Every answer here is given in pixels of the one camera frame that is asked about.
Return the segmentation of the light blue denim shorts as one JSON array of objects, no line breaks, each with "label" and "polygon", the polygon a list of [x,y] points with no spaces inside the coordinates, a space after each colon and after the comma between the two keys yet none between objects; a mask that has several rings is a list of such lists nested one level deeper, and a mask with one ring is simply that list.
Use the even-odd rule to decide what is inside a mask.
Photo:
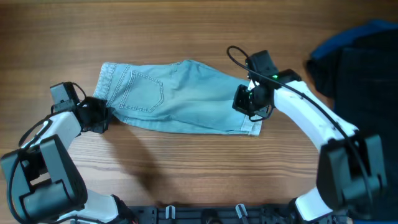
[{"label": "light blue denim shorts", "polygon": [[233,109],[239,85],[248,81],[194,60],[165,65],[102,65],[94,96],[131,126],[166,133],[247,134],[260,121]]}]

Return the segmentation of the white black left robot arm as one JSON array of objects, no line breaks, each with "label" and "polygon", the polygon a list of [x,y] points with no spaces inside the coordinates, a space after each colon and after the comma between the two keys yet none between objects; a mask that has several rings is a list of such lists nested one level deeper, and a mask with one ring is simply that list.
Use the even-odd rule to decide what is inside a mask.
[{"label": "white black left robot arm", "polygon": [[80,100],[73,82],[50,87],[50,114],[31,127],[19,147],[1,158],[7,203],[19,223],[137,223],[115,195],[88,190],[68,148],[85,132],[104,133],[113,109],[92,96]]}]

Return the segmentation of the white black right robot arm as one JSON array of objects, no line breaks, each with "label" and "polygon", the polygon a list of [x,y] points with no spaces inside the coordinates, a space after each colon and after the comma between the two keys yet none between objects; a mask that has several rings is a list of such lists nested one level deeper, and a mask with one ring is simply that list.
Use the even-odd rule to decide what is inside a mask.
[{"label": "white black right robot arm", "polygon": [[319,153],[316,186],[273,215],[291,223],[316,223],[339,212],[354,219],[373,219],[374,201],[387,188],[381,138],[340,118],[293,70],[278,71],[268,51],[244,57],[241,68],[250,82],[238,86],[233,108],[253,123],[279,110]]}]

